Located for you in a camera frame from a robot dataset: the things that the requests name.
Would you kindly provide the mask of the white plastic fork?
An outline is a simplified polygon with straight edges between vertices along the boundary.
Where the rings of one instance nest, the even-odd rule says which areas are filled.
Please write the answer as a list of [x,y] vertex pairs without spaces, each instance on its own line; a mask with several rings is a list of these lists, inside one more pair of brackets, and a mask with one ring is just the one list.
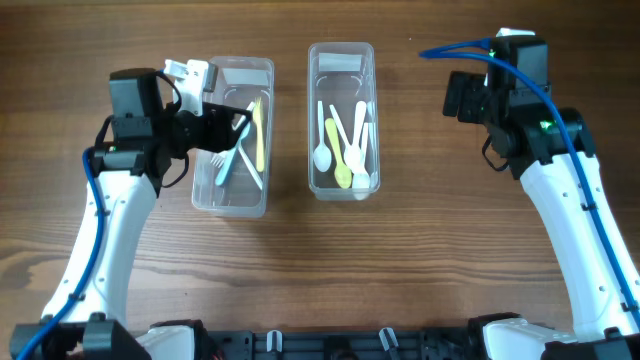
[[[246,110],[252,112],[254,107],[255,107],[255,105],[256,105],[255,101],[250,102],[249,105],[247,106]],[[233,130],[237,130],[245,122],[246,122],[246,116],[242,115],[235,123],[232,124],[232,129]],[[212,165],[214,165],[215,167],[220,168],[223,165],[224,161],[225,161],[226,155],[227,155],[227,151],[214,153],[212,158],[211,158],[210,163]]]
[[249,135],[250,133],[250,121],[246,120],[243,123],[243,129],[242,132],[236,142],[236,144],[234,145],[234,147],[228,151],[222,166],[220,167],[220,170],[218,172],[218,174],[216,175],[215,178],[215,185],[216,186],[223,186],[225,184],[225,182],[227,181],[230,173],[231,173],[231,167],[233,165],[234,159],[238,153],[239,148],[242,145],[242,141]]

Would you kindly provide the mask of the clear plastic fork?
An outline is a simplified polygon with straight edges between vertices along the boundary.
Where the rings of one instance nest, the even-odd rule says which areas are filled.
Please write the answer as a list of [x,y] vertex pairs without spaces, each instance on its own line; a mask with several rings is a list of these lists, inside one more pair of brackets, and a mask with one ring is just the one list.
[[256,186],[258,187],[258,189],[260,191],[263,190],[263,181],[261,176],[259,175],[259,173],[256,170],[256,167],[253,165],[253,163],[251,162],[249,156],[246,154],[246,152],[244,151],[243,147],[240,146],[238,148],[238,151],[241,155],[241,158],[243,159],[243,162],[245,164],[245,166],[247,167],[247,170],[249,171],[251,177],[253,178]]

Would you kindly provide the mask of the white plastic spoon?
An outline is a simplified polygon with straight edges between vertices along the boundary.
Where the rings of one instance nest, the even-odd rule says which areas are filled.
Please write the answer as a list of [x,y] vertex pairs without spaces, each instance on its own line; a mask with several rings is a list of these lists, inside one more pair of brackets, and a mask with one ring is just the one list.
[[354,114],[352,143],[349,144],[345,150],[345,162],[353,172],[357,171],[361,163],[362,151],[359,142],[366,113],[367,103],[365,101],[357,102]]
[[335,106],[333,104],[330,104],[329,105],[329,109],[330,109],[330,112],[331,112],[332,117],[334,119],[334,122],[336,124],[338,133],[339,133],[339,135],[340,135],[340,137],[341,137],[341,139],[343,140],[343,143],[344,143],[344,161],[345,161],[346,165],[351,170],[354,170],[355,167],[356,167],[355,161],[357,160],[357,156],[355,155],[354,149],[352,148],[352,146],[351,146],[351,144],[350,144],[350,142],[349,142],[349,140],[347,138],[347,135],[346,135],[345,129],[343,127],[342,121],[340,119],[340,116],[339,116]]
[[317,102],[318,145],[313,152],[313,161],[320,172],[327,172],[332,162],[331,151],[325,144],[324,106]]
[[361,138],[361,150],[362,157],[361,162],[357,167],[353,176],[352,188],[353,189],[368,189],[370,187],[370,175],[366,170],[366,155],[369,143],[369,123],[363,125],[362,138]]

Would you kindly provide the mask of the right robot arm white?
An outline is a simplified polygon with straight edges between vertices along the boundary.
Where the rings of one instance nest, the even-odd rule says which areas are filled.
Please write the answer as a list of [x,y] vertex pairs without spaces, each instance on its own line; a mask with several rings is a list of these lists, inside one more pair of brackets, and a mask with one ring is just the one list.
[[517,314],[469,322],[469,353],[478,359],[636,359],[639,274],[602,188],[591,134],[580,113],[562,120],[514,81],[454,72],[443,113],[485,126],[485,144],[505,159],[536,207],[568,291],[573,329],[553,330]]

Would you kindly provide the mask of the yellow plastic spoon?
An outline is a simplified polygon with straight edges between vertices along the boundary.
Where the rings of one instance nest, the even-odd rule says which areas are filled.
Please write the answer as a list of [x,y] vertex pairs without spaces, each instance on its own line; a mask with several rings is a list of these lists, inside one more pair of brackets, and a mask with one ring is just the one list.
[[349,188],[352,182],[352,172],[343,161],[338,130],[333,118],[325,120],[325,128],[336,161],[334,177],[340,188]]

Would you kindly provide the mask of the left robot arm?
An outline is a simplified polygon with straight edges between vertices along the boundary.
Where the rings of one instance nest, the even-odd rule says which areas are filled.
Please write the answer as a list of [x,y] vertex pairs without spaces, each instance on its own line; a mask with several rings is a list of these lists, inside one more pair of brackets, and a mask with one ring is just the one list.
[[36,324],[10,339],[14,359],[220,359],[222,350],[199,320],[165,321],[135,337],[126,300],[144,224],[174,159],[192,149],[226,151],[238,144],[248,110],[206,103],[215,65],[167,61],[164,69],[111,73],[112,113],[82,154],[85,211],[62,280]]

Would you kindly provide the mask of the beige plastic fork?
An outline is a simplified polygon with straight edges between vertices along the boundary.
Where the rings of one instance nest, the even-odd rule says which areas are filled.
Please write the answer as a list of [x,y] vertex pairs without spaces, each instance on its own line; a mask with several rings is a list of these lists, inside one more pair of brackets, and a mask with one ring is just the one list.
[[261,97],[257,97],[255,99],[255,105],[252,111],[252,120],[256,128],[255,167],[258,172],[263,172],[265,167],[265,154],[264,154],[263,112],[262,112]]

